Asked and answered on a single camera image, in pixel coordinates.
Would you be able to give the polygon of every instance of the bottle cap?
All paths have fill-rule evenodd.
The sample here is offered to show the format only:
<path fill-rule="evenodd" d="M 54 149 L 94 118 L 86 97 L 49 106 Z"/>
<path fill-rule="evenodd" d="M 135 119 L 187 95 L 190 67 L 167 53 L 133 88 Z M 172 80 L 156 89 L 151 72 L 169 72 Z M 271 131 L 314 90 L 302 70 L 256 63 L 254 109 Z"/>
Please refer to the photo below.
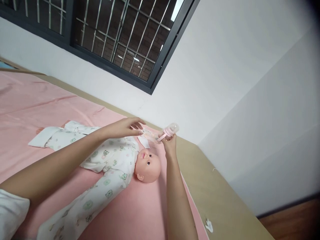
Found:
<path fill-rule="evenodd" d="M 164 131 L 172 137 L 176 132 L 179 131 L 179 125 L 177 123 L 171 123 L 168 127 L 164 129 Z"/>

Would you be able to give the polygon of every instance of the forearm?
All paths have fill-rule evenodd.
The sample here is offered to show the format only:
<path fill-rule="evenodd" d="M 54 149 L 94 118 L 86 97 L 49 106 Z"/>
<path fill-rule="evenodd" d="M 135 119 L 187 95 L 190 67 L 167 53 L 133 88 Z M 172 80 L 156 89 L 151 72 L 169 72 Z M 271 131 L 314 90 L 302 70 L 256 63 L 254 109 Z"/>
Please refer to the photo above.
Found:
<path fill-rule="evenodd" d="M 168 239 L 198 239 L 177 158 L 167 157 Z"/>
<path fill-rule="evenodd" d="M 0 189 L 39 202 L 73 172 L 103 141 L 100 131 L 56 151 L 8 178 Z"/>

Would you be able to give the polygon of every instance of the white wall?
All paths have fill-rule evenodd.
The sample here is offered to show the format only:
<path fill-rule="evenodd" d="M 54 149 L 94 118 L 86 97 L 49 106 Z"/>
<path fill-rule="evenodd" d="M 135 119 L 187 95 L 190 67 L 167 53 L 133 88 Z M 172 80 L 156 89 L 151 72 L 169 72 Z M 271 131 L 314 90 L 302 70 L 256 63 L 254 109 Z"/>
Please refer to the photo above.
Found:
<path fill-rule="evenodd" d="M 201 0 L 152 96 L 2 18 L 0 55 L 198 144 L 309 28 L 289 2 Z"/>
<path fill-rule="evenodd" d="M 320 191 L 319 52 L 312 28 L 199 144 L 256 215 Z"/>

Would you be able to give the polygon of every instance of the white onesie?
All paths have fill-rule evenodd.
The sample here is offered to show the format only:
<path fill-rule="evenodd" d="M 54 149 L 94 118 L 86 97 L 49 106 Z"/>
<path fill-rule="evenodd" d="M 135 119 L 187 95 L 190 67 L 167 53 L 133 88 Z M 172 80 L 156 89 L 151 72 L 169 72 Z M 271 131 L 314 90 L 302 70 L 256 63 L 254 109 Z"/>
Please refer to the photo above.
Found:
<path fill-rule="evenodd" d="M 65 128 L 47 127 L 30 143 L 30 146 L 49 147 L 57 151 L 99 127 L 87 127 L 70 121 Z M 80 166 L 104 176 L 68 206 L 43 223 L 37 240 L 76 240 L 89 223 L 112 199 L 125 189 L 134 174 L 139 145 L 133 137 L 108 139 Z"/>

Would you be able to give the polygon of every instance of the doll ear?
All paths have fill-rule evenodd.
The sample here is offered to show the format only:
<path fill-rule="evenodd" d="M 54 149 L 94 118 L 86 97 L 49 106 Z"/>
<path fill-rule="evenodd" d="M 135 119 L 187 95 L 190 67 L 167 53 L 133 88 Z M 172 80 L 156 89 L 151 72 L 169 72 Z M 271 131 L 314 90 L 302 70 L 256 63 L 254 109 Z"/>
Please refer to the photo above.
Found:
<path fill-rule="evenodd" d="M 138 179 L 139 179 L 140 181 L 143 181 L 143 179 L 144 179 L 144 176 L 140 175 L 139 173 L 137 174 L 137 177 L 138 177 Z"/>

